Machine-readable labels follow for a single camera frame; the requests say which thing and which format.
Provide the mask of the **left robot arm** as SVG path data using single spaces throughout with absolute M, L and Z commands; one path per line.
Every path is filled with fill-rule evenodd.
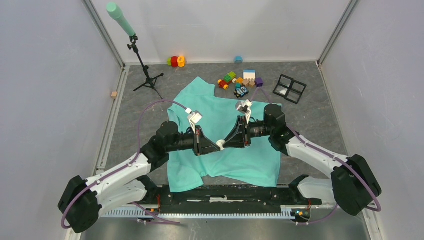
M 143 201 L 153 203 L 157 190 L 137 181 L 169 161 L 170 152 L 192 150 L 195 156 L 219 152 L 222 146 L 208 139 L 200 126 L 186 133 L 179 132 L 173 121 L 161 124 L 156 134 L 135 155 L 104 173 L 83 179 L 77 175 L 69 180 L 58 209 L 61 227 L 75 233 L 88 230 L 112 206 Z

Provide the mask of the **yellow landscape brooch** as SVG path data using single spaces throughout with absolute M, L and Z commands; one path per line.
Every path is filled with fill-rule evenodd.
M 216 142 L 216 145 L 220 148 L 220 150 L 222 151 L 222 150 L 224 150 L 225 148 L 224 148 L 224 144 L 226 143 L 226 141 L 225 140 L 223 140 L 223 139 L 220 139 L 220 140 L 218 140 L 217 142 Z

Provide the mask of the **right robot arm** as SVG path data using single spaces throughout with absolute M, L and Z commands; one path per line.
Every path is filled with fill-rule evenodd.
M 250 121 L 250 102 L 239 102 L 238 116 L 229 135 L 217 142 L 223 150 L 243 149 L 251 145 L 253 138 L 267 137 L 274 150 L 286 156 L 301 160 L 326 175 L 329 180 L 314 180 L 305 177 L 289 189 L 289 199 L 302 204 L 317 194 L 323 200 L 334 201 L 347 214 L 356 216 L 364 209 L 381 212 L 378 201 L 382 189 L 366 159 L 361 155 L 346 156 L 321 147 L 299 134 L 286 124 L 282 107 L 268 104 L 263 110 L 263 120 Z

